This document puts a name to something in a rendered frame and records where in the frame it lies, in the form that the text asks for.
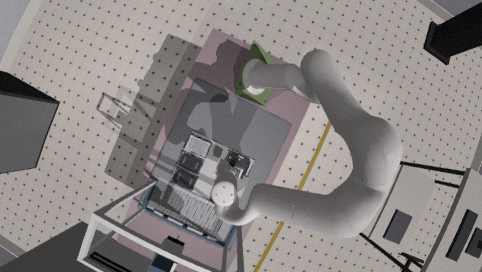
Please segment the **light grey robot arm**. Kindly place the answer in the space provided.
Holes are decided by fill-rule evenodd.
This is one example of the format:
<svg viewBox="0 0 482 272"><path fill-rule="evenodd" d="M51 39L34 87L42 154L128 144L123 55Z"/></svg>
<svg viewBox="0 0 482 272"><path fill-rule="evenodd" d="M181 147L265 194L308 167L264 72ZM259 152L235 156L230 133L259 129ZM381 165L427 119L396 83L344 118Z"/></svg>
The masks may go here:
<svg viewBox="0 0 482 272"><path fill-rule="evenodd" d="M394 180L403 152L398 133L386 120L362 108L327 51L308 52L300 67L263 63L260 59L246 63L242 73L245 89L254 95L264 89L289 90L321 104L349 148L353 170L326 195L259 183L244 210L237 208L236 198L242 196L249 176L239 178L230 170L223 171L211 190L216 216L240 226L263 214L331 237L358 235L373 219Z"/></svg>

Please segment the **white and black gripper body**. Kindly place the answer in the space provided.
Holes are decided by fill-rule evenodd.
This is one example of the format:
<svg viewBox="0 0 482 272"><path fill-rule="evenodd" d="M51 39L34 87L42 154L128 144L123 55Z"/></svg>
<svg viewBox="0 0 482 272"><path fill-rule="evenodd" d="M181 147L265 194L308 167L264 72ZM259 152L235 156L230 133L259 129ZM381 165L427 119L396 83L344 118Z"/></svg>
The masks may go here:
<svg viewBox="0 0 482 272"><path fill-rule="evenodd" d="M227 164L225 165L225 168L224 168L223 171L227 171L227 170L230 170L230 171L231 171L230 173L233 173L233 174L235 175L236 167L235 167L235 166L232 167L232 166L230 166L230 164L227 163Z"/></svg>

